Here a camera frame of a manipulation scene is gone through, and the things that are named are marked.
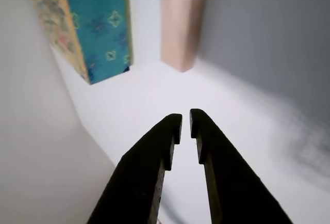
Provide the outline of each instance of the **white wall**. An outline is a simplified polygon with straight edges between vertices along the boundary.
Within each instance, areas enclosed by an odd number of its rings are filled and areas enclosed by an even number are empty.
[[[301,4],[304,0],[295,1]],[[252,15],[249,9],[244,9],[244,0],[226,0],[227,3],[238,10],[231,13]],[[212,39],[207,35],[209,32],[218,39],[221,34],[212,31],[219,26],[227,35],[221,45],[230,46],[230,50],[221,53],[216,50],[216,39],[202,40],[201,61],[209,63],[213,61],[204,57],[210,55],[208,42],[212,51],[217,52],[216,59],[226,61],[228,53],[235,55],[235,51],[251,43],[248,34],[240,43],[232,39],[231,34],[240,36],[235,25],[241,25],[245,32],[249,28],[258,30],[256,23],[250,27],[240,16],[226,16],[227,6],[221,0],[213,0],[212,4],[216,5],[216,12],[213,5],[208,5],[203,39]],[[220,63],[211,66],[199,63],[183,74],[162,64],[159,61],[160,0],[131,0],[131,5],[135,65],[130,72],[89,86],[59,54],[55,52],[55,55],[84,127],[115,163],[165,115],[184,115],[182,142],[175,147],[172,171],[166,172],[164,179],[166,197],[161,201],[161,222],[210,223],[204,169],[197,162],[196,144],[189,133],[189,110],[201,108],[232,141],[294,223],[328,223],[330,194],[328,189],[314,183],[320,176],[313,174],[312,180],[301,177],[283,153],[291,140],[301,135],[300,129],[304,127],[299,119],[304,115],[301,108],[276,92],[266,92],[244,78],[230,75],[230,70],[226,71]],[[262,15],[263,8],[257,9],[258,14]],[[233,30],[225,29],[227,25]],[[257,44],[253,49],[258,51]],[[237,55],[244,61],[244,54]],[[327,177],[322,180],[328,183]]]
[[[86,223],[114,166],[82,127],[30,0],[0,10],[0,223]]]

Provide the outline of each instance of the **floral pattern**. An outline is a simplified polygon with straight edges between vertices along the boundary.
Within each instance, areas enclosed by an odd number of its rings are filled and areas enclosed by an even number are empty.
[[[116,28],[122,21],[122,16],[119,15],[117,11],[113,11],[112,15],[108,18],[108,22],[113,28]]]
[[[115,50],[108,51],[106,54],[107,61],[115,60],[117,56],[117,52]]]

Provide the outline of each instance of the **box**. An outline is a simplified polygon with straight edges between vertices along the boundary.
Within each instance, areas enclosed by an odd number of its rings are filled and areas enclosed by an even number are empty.
[[[128,0],[32,0],[53,47],[88,83],[129,70]]]

